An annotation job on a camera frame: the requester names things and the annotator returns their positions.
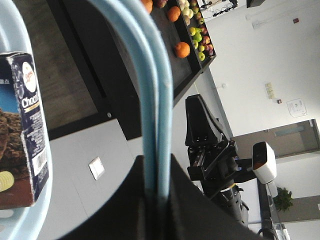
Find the cookie image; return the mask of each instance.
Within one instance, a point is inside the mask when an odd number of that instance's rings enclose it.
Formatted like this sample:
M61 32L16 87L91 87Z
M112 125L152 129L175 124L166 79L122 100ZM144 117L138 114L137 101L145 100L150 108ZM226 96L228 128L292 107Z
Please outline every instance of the cookie image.
M7 119L0 116L0 159L3 157L9 140L9 128Z
M14 179L29 176L21 131L19 114L5 112L0 108L0 172L9 171Z

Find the green apple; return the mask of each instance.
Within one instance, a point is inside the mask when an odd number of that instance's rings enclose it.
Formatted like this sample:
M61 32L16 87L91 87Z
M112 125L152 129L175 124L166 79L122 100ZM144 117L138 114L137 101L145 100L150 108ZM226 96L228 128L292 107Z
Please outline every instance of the green apple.
M199 32L196 32L195 35L192 36L192 38L197 42L200 42L202 40L202 36Z
M200 52L198 53L198 56L199 56L199 59L200 59L201 62L202 62L203 60L205 60L206 55L205 55L202 51L200 51Z
M197 14L199 12L199 8L197 6L193 6L191 9L194 14Z
M193 26L189 28L189 31L191 36L194 36L196 34L196 28Z
M199 45L198 50L199 50L199 52L203 52L205 50L205 46Z
M198 48L199 42L195 39L193 39L192 42L193 42L194 48L195 49Z
M201 24L204 24L205 20L203 17L199 18L198 19L198 24L201 25Z

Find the doorway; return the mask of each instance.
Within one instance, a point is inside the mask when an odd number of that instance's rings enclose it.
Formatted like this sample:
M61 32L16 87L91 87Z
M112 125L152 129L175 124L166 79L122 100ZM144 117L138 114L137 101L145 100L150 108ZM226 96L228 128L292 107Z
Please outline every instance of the doorway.
M240 159L252 158L252 146L266 141L274 150L275 158L283 158L320 150L319 130L315 119L292 123L235 136Z

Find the green plant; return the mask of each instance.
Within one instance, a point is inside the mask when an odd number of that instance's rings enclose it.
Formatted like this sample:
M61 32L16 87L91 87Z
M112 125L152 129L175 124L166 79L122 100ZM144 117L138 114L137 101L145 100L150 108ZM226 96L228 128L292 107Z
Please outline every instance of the green plant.
M273 198L276 210L285 212L289 209L289 207L293 205L293 203L291 202L291 200L293 199L291 197L292 192L288 192L285 187L277 187L276 189L278 190L278 195Z

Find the wall outlet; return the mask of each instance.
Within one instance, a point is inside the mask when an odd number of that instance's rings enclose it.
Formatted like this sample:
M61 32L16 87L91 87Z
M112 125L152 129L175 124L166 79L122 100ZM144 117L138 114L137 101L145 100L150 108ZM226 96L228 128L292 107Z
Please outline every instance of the wall outlet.
M98 180L105 172L105 168L98 156L89 163L89 168L95 180Z

